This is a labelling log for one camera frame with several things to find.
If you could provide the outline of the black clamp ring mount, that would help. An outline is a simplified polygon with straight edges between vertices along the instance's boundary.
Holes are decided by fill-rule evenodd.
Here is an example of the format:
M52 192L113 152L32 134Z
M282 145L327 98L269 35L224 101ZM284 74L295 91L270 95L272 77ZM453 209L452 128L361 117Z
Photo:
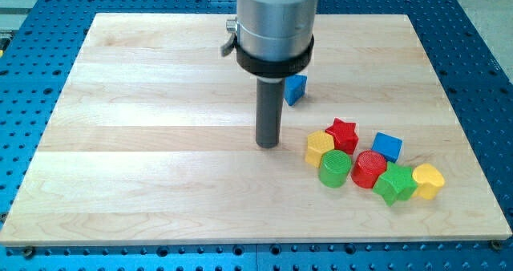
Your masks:
M226 57L236 50L236 61L240 67L250 74L266 79L282 79L303 71L310 63L315 43L311 37L306 50L298 56L283 61L267 61L251 56L237 42L237 36L231 34L228 41L220 47L220 55Z

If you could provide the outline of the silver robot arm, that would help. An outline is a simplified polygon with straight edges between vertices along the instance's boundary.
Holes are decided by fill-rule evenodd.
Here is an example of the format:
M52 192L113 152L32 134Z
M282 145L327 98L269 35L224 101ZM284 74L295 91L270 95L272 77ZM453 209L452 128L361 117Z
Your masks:
M236 0L226 22L223 57L256 76L256 144L279 144L285 79L303 71L312 57L318 0Z

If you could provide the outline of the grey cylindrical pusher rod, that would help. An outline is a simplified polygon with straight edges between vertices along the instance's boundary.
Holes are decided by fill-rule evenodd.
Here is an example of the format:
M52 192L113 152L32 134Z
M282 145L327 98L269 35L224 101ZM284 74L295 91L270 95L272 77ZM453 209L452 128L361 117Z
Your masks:
M279 143L284 86L284 79L256 82L256 143L262 148L274 148Z

